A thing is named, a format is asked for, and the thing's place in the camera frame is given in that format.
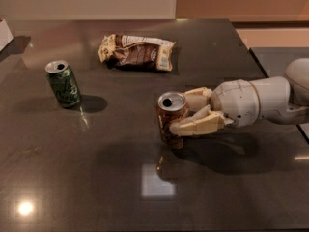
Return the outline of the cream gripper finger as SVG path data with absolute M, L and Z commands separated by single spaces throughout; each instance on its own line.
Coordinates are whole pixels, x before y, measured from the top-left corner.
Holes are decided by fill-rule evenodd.
M 212 111 L 207 105 L 192 116 L 172 122 L 169 130 L 177 136 L 205 135 L 233 123 L 234 120 L 226 117 L 222 111 Z
M 197 112 L 211 103 L 212 90 L 207 87 L 200 87 L 184 92 L 189 110 Z

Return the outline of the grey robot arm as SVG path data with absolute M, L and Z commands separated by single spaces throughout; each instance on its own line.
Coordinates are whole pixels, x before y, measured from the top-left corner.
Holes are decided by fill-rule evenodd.
M 262 119 L 303 124 L 309 118 L 309 59 L 294 60 L 282 76 L 223 82 L 213 90 L 201 87 L 184 96 L 193 114 L 170 125 L 170 132 L 178 136 L 241 128 Z

